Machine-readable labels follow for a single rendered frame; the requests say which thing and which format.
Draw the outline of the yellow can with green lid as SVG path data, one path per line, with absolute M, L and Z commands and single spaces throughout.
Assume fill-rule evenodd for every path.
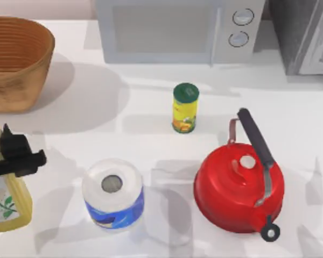
M 180 83 L 173 89 L 172 126 L 176 132 L 186 134 L 195 129 L 199 95 L 191 83 Z

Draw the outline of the white paper towel roll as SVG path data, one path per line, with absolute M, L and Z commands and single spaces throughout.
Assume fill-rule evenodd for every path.
M 131 226 L 144 211 L 142 174 L 124 160 L 94 164 L 82 179 L 82 195 L 92 221 L 107 230 Z

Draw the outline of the pale microwave oven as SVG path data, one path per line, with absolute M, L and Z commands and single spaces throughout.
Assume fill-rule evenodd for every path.
M 221 23 L 216 64 L 244 63 L 253 53 L 265 0 L 95 0 L 101 45 L 107 63 L 198 63 L 210 65 L 218 8 Z M 251 9 L 253 21 L 233 22 L 235 11 Z M 232 33 L 249 35 L 240 48 Z

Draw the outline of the round microwave knob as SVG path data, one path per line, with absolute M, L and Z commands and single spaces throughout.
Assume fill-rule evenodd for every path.
M 228 38 L 228 43 L 234 48 L 243 47 L 248 42 L 249 42 L 249 35 L 243 31 L 232 33 Z
M 254 16 L 254 12 L 251 9 L 245 8 L 235 11 L 235 13 L 233 14 L 233 22 L 237 26 L 245 26 L 253 21 Z

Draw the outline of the woven brown basket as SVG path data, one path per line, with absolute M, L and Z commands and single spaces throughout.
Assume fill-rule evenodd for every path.
M 55 37 L 44 25 L 0 16 L 0 113 L 24 112 L 35 105 L 54 48 Z

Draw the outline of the yellow spray bottle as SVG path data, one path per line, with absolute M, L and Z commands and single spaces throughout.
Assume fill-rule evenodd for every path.
M 0 233 L 30 223 L 33 201 L 23 177 L 46 162 L 44 150 L 34 153 L 25 135 L 12 133 L 7 124 L 0 128 Z

